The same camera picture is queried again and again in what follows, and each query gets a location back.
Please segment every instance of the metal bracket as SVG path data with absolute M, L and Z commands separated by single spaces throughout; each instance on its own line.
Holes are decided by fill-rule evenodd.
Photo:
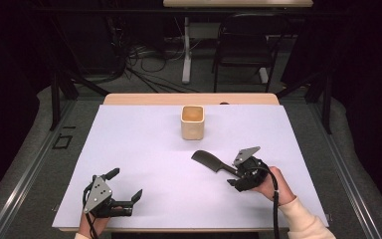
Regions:
M 89 213 L 97 206 L 99 206 L 106 199 L 110 198 L 112 195 L 112 191 L 104 182 L 103 178 L 98 176 L 95 179 L 95 183 L 93 184 L 92 191 L 90 192 L 89 198 L 86 202 L 86 206 L 84 209 L 84 213 Z
M 233 163 L 234 166 L 238 166 L 239 164 L 245 162 L 248 158 L 250 158 L 258 150 L 260 150 L 259 146 L 241 149 L 240 152 L 238 152 L 238 155 L 235 157 L 235 160 Z

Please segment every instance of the black cable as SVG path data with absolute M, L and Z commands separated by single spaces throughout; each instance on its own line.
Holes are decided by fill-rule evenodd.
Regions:
M 87 202 L 87 199 L 89 198 L 88 195 L 90 195 L 92 188 L 93 188 L 93 183 L 91 183 L 89 186 L 87 186 L 83 192 L 83 210 L 86 207 L 86 202 Z M 97 235 L 95 228 L 94 228 L 94 223 L 92 222 L 88 213 L 86 213 L 86 219 L 87 219 L 89 226 L 90 226 L 90 231 L 91 231 L 90 234 L 92 235 L 92 239 L 98 239 L 98 235 Z
M 193 89 L 190 89 L 190 88 L 185 88 L 185 87 L 179 86 L 179 85 L 177 85 L 177 84 L 174 84 L 174 83 L 171 83 L 171 82 L 167 81 L 166 79 L 159 78 L 159 77 L 156 77 L 156 76 L 147 75 L 147 74 L 145 74 L 145 73 L 139 73 L 139 72 L 137 72 L 136 70 L 134 70 L 134 69 L 132 69 L 132 68 L 126 68 L 126 70 L 127 70 L 128 72 L 132 73 L 133 75 L 137 76 L 140 80 L 142 80 L 145 84 L 147 84 L 147 85 L 148 85 L 151 89 L 153 89 L 156 93 L 157 93 L 157 90 L 156 90 L 154 87 L 152 87 L 152 86 L 150 85 L 150 83 L 153 84 L 154 86 L 157 86 L 160 90 L 163 90 L 164 92 L 169 92 L 169 91 L 167 91 L 167 90 L 170 90 L 170 91 L 173 91 L 173 92 L 176 92 L 176 93 L 185 93 L 184 91 L 181 91 L 181 90 L 186 90 L 186 91 L 190 91 L 190 92 L 198 93 L 198 91 L 196 91 L 196 90 L 193 90 Z M 153 78 L 162 80 L 162 81 L 164 81 L 164 82 L 166 82 L 166 83 L 168 83 L 168 84 L 170 84 L 170 85 L 172 85 L 172 86 L 174 86 L 174 87 L 176 87 L 176 88 L 179 88 L 179 89 L 181 89 L 181 90 L 176 89 L 176 88 L 174 88 L 174 87 L 170 87 L 170 86 L 168 86 L 168 85 L 164 85 L 164 84 L 161 84 L 161 83 L 157 83 L 157 82 L 152 81 L 152 80 L 150 80 L 150 79 L 148 79 L 148 78 L 146 78 L 146 77 L 153 77 Z
M 39 3 L 40 3 L 40 5 L 42 5 L 42 7 L 45 7 L 45 5 L 44 5 L 44 3 L 42 1 L 39 0 Z M 60 24 L 59 24 L 58 19 L 56 17 L 51 17 L 50 18 L 50 22 L 54 26 L 54 28 L 55 28 L 56 32 L 58 33 L 58 35 L 60 36 L 61 40 L 64 42 L 65 46 L 70 50 L 71 55 L 76 60 L 76 63 L 79 65 L 79 67 L 81 67 L 81 70 L 83 70 L 83 71 L 85 71 L 86 73 L 89 74 L 90 72 L 82 64 L 82 62 L 80 61 L 79 57 L 77 56 L 77 54 L 74 52 L 73 48 L 71 47 L 71 44 L 68 42 L 67 36 L 61 30 L 61 28 L 59 27 Z M 121 59 L 119 59 L 118 62 L 119 62 L 119 65 L 122 66 Z M 100 83 L 105 83 L 105 82 L 111 82 L 111 81 L 119 78 L 122 75 L 122 73 L 123 73 L 123 69 L 119 69 L 118 71 L 114 72 L 113 74 L 111 74 L 107 78 L 98 80 L 97 82 L 94 82 L 94 83 L 95 84 L 100 84 Z
M 274 196 L 273 196 L 273 226 L 274 226 L 274 232 L 275 232 L 275 238 L 280 239 L 279 234 L 279 223 L 278 223 L 278 208 L 279 208 L 279 187 L 278 187 L 278 181 L 276 180 L 275 175 L 269 170 L 269 168 L 265 167 L 251 167 L 248 168 L 248 170 L 253 169 L 261 169 L 266 171 L 271 177 L 273 182 L 273 188 L 275 190 Z
M 114 81 L 114 80 L 120 78 L 122 75 L 123 75 L 123 71 L 122 72 L 115 72 L 112 75 L 110 75 L 110 76 L 108 76 L 108 77 L 106 77 L 104 79 L 99 79 L 99 80 L 89 80 L 88 79 L 88 81 L 98 85 L 98 84 L 108 83 L 108 82 Z
M 166 67 L 167 60 L 164 56 L 161 58 L 161 60 L 163 60 L 163 65 L 159 69 L 152 70 L 152 71 L 144 69 L 144 66 L 143 66 L 144 59 L 146 59 L 146 58 L 141 58 L 141 62 L 140 62 L 140 67 L 144 72 L 157 73 L 157 72 L 162 71 Z
M 172 54 L 172 56 L 168 57 L 166 60 L 170 61 L 170 60 L 177 60 L 175 59 L 174 57 L 179 53 L 180 49 L 182 48 L 182 53 L 181 55 L 184 54 L 184 46 L 181 46 L 180 44 L 178 44 L 178 47 L 176 48 L 175 52 Z

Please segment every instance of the black tool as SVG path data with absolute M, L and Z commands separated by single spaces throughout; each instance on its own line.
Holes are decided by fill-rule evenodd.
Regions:
M 269 167 L 260 159 L 255 158 L 253 156 L 253 154 L 258 150 L 260 150 L 259 146 L 241 149 L 238 152 L 238 155 L 235 157 L 233 163 L 234 166 L 237 167 L 237 169 L 228 166 L 215 155 L 204 150 L 195 151 L 191 158 L 207 166 L 215 172 L 219 171 L 220 169 L 225 169 L 233 175 L 239 177 L 239 179 L 228 179 L 228 182 L 231 186 L 234 186 L 240 192 L 260 186 L 264 182 L 266 177 L 270 175 L 272 177 L 272 182 L 275 189 L 273 205 L 275 238 L 279 239 L 280 235 L 278 226 L 278 182 L 276 181 L 276 178 L 270 171 Z
M 215 172 L 219 171 L 220 169 L 224 169 L 238 177 L 242 176 L 242 174 L 239 173 L 237 169 L 234 169 L 233 167 L 223 163 L 219 158 L 208 151 L 197 150 L 194 152 L 194 154 L 192 154 L 191 158 Z
M 117 176 L 119 168 L 100 176 L 93 176 L 93 181 L 86 187 L 83 194 L 83 213 L 91 228 L 93 239 L 97 239 L 97 233 L 93 227 L 92 218 L 107 218 L 118 216 L 131 216 L 134 204 L 141 198 L 142 189 L 135 193 L 130 201 L 115 201 L 111 198 L 112 190 L 106 184 L 106 180 L 111 180 Z

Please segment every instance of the chair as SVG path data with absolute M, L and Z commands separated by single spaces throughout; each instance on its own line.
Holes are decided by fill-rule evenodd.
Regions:
M 268 92 L 279 43 L 288 26 L 285 17 L 272 14 L 238 13 L 223 20 L 212 66 L 212 73 L 215 73 L 213 92 L 217 92 L 219 66 L 256 68 L 255 74 L 260 68 L 270 68 L 266 84 Z M 267 35 L 275 36 L 268 41 Z

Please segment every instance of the dark background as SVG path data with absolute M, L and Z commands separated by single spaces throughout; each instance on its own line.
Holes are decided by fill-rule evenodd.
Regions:
M 34 1 L 39 6 L 67 6 L 66 2 Z M 49 46 L 42 45 L 43 36 L 32 29 L 18 3 L 0 1 L 0 180 L 34 121 L 39 106 L 36 94 L 50 84 L 53 70 L 47 56 Z M 80 3 L 82 7 L 101 5 L 93 0 L 70 4 Z M 117 4 L 118 7 L 161 8 L 162 0 L 117 1 Z M 348 48 L 338 53 L 333 52 L 336 42 L 349 23 L 307 21 L 289 58 L 283 82 L 292 84 L 303 79 L 321 69 L 330 56 L 337 57 L 332 94 L 345 105 L 357 155 L 382 192 L 382 1 L 316 0 L 313 8 L 357 9 L 365 13 L 365 19 L 350 34 L 352 41 Z M 166 18 L 122 20 L 130 26 L 131 38 L 155 49 L 163 49 L 164 35 L 176 34 L 169 31 L 172 23 Z M 60 18 L 57 25 L 42 19 L 38 23 L 44 26 L 56 57 L 65 67 L 83 75 L 121 71 L 119 49 L 113 48 L 103 18 L 83 16 L 70 21 Z M 98 37 L 88 38 L 91 32 L 98 33 Z

